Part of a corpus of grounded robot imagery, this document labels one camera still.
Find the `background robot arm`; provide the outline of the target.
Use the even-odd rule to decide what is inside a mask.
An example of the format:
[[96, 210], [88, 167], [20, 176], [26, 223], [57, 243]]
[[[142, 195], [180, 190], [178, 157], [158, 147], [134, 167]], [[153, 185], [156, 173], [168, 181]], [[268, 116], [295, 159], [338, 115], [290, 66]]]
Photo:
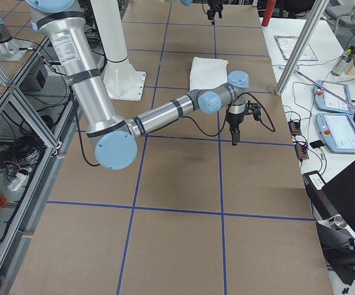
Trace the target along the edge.
[[20, 61], [33, 47], [31, 41], [16, 40], [0, 19], [0, 61]]

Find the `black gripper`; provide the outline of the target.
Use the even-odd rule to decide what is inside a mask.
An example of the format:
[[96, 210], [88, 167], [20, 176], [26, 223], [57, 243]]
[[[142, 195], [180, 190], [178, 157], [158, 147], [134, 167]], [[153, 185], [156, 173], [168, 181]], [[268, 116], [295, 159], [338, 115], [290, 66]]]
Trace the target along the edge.
[[215, 25], [215, 13], [218, 13], [219, 18], [222, 18], [223, 3], [222, 0], [208, 0], [209, 20], [212, 25]]
[[227, 113], [227, 122], [232, 137], [232, 146], [237, 146], [240, 142], [239, 126], [243, 122], [246, 115], [245, 104], [233, 104], [229, 107]]

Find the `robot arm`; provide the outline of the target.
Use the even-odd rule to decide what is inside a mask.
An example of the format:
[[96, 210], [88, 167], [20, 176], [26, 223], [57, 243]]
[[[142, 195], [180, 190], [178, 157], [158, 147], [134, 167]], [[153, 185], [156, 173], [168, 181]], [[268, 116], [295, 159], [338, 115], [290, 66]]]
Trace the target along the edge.
[[84, 33], [85, 15], [77, 1], [28, 1], [33, 27], [46, 35], [58, 56], [88, 123], [87, 136], [95, 158], [104, 168], [121, 170], [135, 160], [139, 137], [166, 127], [190, 113], [213, 114], [227, 108], [232, 138], [247, 113], [245, 96], [249, 77], [233, 71], [216, 88], [191, 90], [159, 107], [130, 119], [121, 116], [114, 103], [138, 101], [146, 74], [131, 65], [116, 1], [92, 1], [91, 7], [106, 57], [101, 70]]
[[[179, 2], [183, 6], [190, 6], [193, 3], [193, 0], [179, 0]], [[203, 12], [207, 16], [208, 20], [211, 22], [212, 25], [215, 25], [215, 17], [218, 15], [218, 17], [221, 19], [222, 18], [222, 11], [223, 11], [223, 1], [221, 0], [207, 0], [208, 4], [208, 9], [205, 10], [204, 7], [204, 2], [205, 1], [200, 1], [201, 2], [201, 7], [203, 9]]]

